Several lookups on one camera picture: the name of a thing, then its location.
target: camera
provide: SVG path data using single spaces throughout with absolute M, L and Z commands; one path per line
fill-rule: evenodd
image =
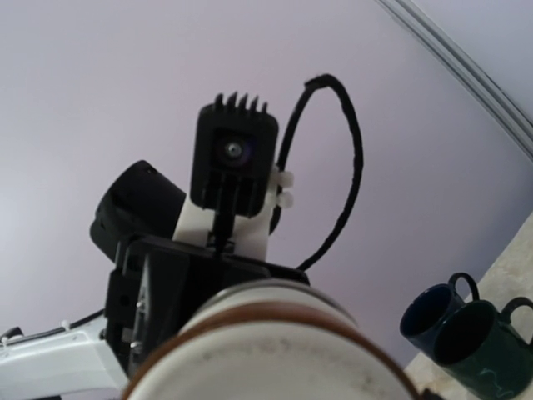
M 274 163 L 277 120 L 233 93 L 219 94 L 197 121 L 192 166 L 191 201 L 216 214 L 256 216 L 263 207 Z

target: black cable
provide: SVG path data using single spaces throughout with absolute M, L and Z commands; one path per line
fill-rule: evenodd
M 361 129 L 359 128 L 359 122 L 357 121 L 356 110 L 351 103 L 350 96 L 348 92 L 342 85 L 342 83 L 330 74 L 321 75 L 315 77 L 314 79 L 306 82 L 305 90 L 300 96 L 298 103 L 296 104 L 294 111 L 292 112 L 289 123 L 287 124 L 285 134 L 283 136 L 283 141 L 281 143 L 280 152 L 277 160 L 277 167 L 280 171 L 285 171 L 286 162 L 291 150 L 292 139 L 294 138 L 294 133 L 296 131 L 296 126 L 300 121 L 300 117 L 303 113 L 304 108 L 306 107 L 309 99 L 312 94 L 323 88 L 330 88 L 335 92 L 339 97 L 341 102 L 342 112 L 344 113 L 346 120 L 348 121 L 348 127 L 350 128 L 351 138 L 353 141 L 355 157 L 353 159 L 353 175 L 351 179 L 350 192 L 346 199 L 344 208 L 342 209 L 341 214 L 336 220 L 335 226 L 331 230 L 330 234 L 327 236 L 324 243 L 316 250 L 316 252 L 311 255 L 307 260 L 305 260 L 298 269 L 306 271 L 314 263 L 316 263 L 331 247 L 331 245 L 336 241 L 336 239 L 341 234 L 342 229 L 346 226 L 348 218 L 350 217 L 351 210 L 357 199 L 357 194 L 361 187 L 361 177 L 364 166 L 364 157 L 363 157 L 363 145 L 361 138 Z M 278 194 L 282 192 L 282 188 L 279 187 L 277 190 Z M 272 214 L 270 232 L 273 233 L 281 219 L 281 208 L 276 207 L 274 213 Z
M 98 317 L 100 317 L 102 315 L 103 315 L 103 310 L 94 312 L 91 315 L 87 315 L 86 317 L 84 317 L 84 318 L 82 318 L 82 319 L 80 319 L 80 320 L 78 320 L 76 322 L 71 323 L 70 324 L 70 328 L 71 329 L 79 328 L 82 325 L 85 325 L 86 323 L 89 323 L 93 319 L 96 319 L 96 318 L 98 318 Z M 65 329 L 64 327 L 55 327 L 54 329 L 50 329 L 49 331 L 40 332 L 40 333 L 34 333 L 33 335 L 22 336 L 20 338 L 17 338 L 17 339 L 14 339 L 14 340 L 10 340 L 8 342 L 8 344 L 9 344 L 9 346 L 12 346 L 13 344 L 20 344 L 20 343 L 30 342 L 32 340 L 42 339 L 44 337 L 48 338 L 50 336 L 57 335 L 59 333 L 63 333 L 63 332 L 66 332 L 66 331 L 67 331 L 67 329 Z

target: black cylindrical part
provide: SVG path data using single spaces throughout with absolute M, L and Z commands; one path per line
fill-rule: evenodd
M 115 261 L 118 242 L 132 233 L 171 238 L 186 194 L 146 161 L 131 165 L 103 196 L 91 239 Z

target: white wall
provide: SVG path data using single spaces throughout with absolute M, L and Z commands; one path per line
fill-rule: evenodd
M 97 202 L 141 158 L 187 190 L 197 111 L 220 91 L 260 94 L 284 127 L 304 80 L 346 84 L 364 182 L 311 280 L 401 362 L 414 353 L 398 333 L 408 302 L 454 271 L 479 277 L 533 208 L 521 152 L 374 2 L 4 2 L 0 54 L 0 331 L 102 306 L 112 265 L 88 236 Z M 296 265 L 318 247 L 351 157 L 338 101 L 318 94 L 271 261 Z
M 533 118 L 533 2 L 412 2 Z

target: mug handle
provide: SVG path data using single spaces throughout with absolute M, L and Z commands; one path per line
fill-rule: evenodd
M 522 306 L 527 306 L 533 310 L 533 302 L 527 297 L 517 297 L 513 298 L 510 302 L 506 304 L 505 307 L 501 310 L 501 320 L 504 323 L 511 325 L 511 314 L 518 308 Z M 533 345 L 533 338 L 531 339 L 530 346 Z
M 422 400 L 444 400 L 441 396 L 433 393 L 430 389 L 424 389 L 422 392 Z
M 480 292 L 477 289 L 476 281 L 473 277 L 468 275 L 465 272 L 456 272 L 454 273 L 450 279 L 448 280 L 448 284 L 453 287 L 454 290 L 456 290 L 456 284 L 459 279 L 465 279 L 466 283 L 468 283 L 468 287 L 470 288 L 470 291 L 472 293 L 472 300 L 479 300 L 480 299 Z

